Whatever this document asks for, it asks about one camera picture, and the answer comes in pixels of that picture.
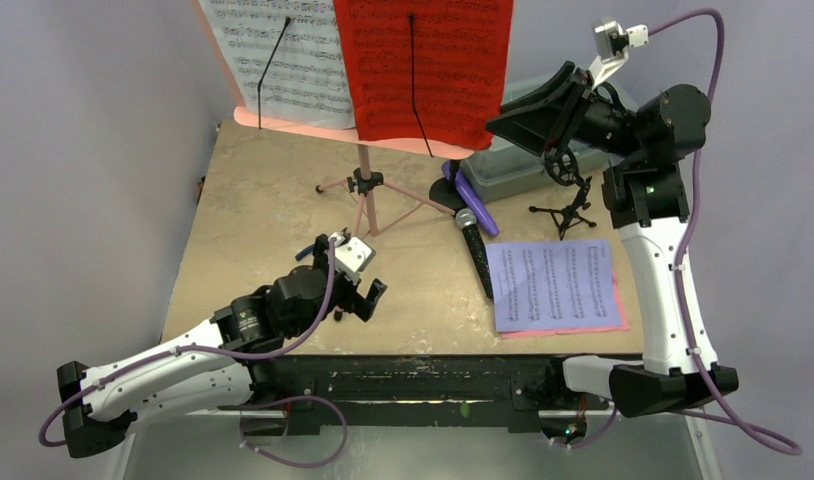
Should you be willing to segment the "black tripod mic stand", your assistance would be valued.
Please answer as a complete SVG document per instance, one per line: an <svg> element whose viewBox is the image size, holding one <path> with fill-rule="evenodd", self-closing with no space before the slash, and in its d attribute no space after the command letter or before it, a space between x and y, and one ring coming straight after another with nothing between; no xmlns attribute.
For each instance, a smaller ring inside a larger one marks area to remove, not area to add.
<svg viewBox="0 0 814 480"><path fill-rule="evenodd" d="M567 189L566 203L562 207L540 207L531 205L530 213L548 214L556 229L558 239L564 240L571 229L584 226L594 229L598 223L587 218L583 212L591 207L589 193L592 176L581 174L576 154L570 147L564 147L551 155L546 155L545 169L548 176L559 186Z"/></svg>

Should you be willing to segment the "left white sheet music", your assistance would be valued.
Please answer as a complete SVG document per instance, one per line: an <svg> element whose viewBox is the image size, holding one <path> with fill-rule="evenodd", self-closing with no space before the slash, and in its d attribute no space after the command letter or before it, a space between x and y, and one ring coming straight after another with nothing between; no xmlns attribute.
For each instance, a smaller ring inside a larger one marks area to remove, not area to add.
<svg viewBox="0 0 814 480"><path fill-rule="evenodd" d="M355 126L332 1L199 6L248 110L326 129Z"/></svg>

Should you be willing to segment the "blue-handled pliers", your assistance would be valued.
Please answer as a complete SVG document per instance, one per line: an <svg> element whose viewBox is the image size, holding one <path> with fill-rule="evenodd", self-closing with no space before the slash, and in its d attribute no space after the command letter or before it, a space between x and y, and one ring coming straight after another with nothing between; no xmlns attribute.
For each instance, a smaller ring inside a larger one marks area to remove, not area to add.
<svg viewBox="0 0 814 480"><path fill-rule="evenodd" d="M296 262L302 262L303 260L310 258L312 261L315 261L322 252L322 248L317 244L311 244L307 247L304 247L300 252L295 255Z"/></svg>

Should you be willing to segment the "blue sheet music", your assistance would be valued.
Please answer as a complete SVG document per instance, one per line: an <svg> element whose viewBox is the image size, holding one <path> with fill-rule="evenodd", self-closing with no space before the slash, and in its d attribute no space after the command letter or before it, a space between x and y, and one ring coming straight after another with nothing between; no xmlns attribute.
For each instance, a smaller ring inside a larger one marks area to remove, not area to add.
<svg viewBox="0 0 814 480"><path fill-rule="evenodd" d="M486 247L497 333L618 326L608 240Z"/></svg>

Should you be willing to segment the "black round-base mic stand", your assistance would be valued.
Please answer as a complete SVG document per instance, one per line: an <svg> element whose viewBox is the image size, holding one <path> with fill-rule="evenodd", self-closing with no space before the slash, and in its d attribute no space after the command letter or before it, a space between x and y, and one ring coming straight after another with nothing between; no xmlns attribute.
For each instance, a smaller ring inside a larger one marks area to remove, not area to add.
<svg viewBox="0 0 814 480"><path fill-rule="evenodd" d="M456 187L460 170L460 160L448 160L442 164L442 177L433 182L429 189L429 198L454 212L467 208L466 201Z"/></svg>

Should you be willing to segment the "red sheet music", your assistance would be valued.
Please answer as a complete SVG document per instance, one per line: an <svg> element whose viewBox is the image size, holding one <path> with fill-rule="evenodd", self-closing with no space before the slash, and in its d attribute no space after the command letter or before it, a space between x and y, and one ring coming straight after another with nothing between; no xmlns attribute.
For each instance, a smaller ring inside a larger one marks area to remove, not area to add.
<svg viewBox="0 0 814 480"><path fill-rule="evenodd" d="M488 148L513 11L511 1L335 2L359 139Z"/></svg>

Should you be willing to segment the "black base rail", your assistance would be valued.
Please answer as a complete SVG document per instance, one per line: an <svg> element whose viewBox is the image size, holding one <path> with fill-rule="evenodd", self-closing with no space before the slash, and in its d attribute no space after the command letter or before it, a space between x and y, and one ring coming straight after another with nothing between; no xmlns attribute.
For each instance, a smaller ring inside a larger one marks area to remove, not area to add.
<svg viewBox="0 0 814 480"><path fill-rule="evenodd" d="M235 363L137 395L112 419L118 436L200 409L281 410L292 435L357 426L503 427L558 433L551 411L584 430L584 409L627 418L677 413L711 396L697 373L647 371L594 355L284 356Z"/></svg>

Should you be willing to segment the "silver condenser microphone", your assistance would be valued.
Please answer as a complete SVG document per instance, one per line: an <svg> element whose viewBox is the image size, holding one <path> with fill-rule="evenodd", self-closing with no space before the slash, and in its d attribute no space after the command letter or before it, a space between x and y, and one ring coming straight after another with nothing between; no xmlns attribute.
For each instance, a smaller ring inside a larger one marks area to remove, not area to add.
<svg viewBox="0 0 814 480"><path fill-rule="evenodd" d="M471 209L462 208L455 213L454 219L464 237L484 294L489 300L493 300L489 261L477 217Z"/></svg>

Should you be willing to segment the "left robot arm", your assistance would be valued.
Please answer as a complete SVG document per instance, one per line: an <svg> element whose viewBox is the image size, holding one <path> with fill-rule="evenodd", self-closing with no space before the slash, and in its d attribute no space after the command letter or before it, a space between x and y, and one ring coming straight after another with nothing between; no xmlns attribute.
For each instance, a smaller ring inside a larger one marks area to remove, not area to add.
<svg viewBox="0 0 814 480"><path fill-rule="evenodd" d="M63 446L72 458L98 455L162 416L245 404L267 409L281 382L255 365L298 347L333 310L371 319L386 285L366 295L347 273L301 266L236 298L188 332L130 358L57 370Z"/></svg>

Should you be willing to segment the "purple microphone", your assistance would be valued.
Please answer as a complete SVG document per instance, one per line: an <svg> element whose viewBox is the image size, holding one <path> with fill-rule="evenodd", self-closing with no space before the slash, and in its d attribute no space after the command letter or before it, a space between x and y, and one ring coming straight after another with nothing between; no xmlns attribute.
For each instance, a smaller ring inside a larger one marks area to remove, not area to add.
<svg viewBox="0 0 814 480"><path fill-rule="evenodd" d="M498 236L500 233L499 227L467 180L464 169L461 167L461 161L446 160L441 166L441 171L447 180L453 181L454 189L465 205L475 214L477 222L483 230L491 238Z"/></svg>

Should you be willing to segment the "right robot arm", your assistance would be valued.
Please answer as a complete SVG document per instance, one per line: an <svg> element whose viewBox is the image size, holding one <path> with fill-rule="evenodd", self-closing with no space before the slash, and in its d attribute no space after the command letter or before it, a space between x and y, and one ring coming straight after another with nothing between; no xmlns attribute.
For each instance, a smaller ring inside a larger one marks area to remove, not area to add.
<svg viewBox="0 0 814 480"><path fill-rule="evenodd" d="M693 215L680 164L705 144L710 118L708 96L693 85L669 87L631 111L566 62L487 121L492 135L542 156L555 178L568 171L570 141L617 158L604 170L602 198L634 275L642 358L564 359L544 381L552 404L567 407L588 393L634 418L699 408L737 390L737 371L720 362L708 338L688 256Z"/></svg>

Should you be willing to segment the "pink sheet music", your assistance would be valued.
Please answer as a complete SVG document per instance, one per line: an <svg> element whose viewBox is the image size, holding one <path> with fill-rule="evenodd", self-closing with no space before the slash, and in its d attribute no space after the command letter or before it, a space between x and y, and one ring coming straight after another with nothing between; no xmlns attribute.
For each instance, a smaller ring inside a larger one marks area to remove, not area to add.
<svg viewBox="0 0 814 480"><path fill-rule="evenodd" d="M617 331L629 331L631 329L631 326L622 301L621 292L619 289L620 282L615 272L612 273L612 285L614 298L620 317L620 324L618 326L578 327L566 329L532 330L532 331L504 332L504 333L500 332L499 335L503 339L517 339L517 338L550 337L574 334L595 334Z"/></svg>

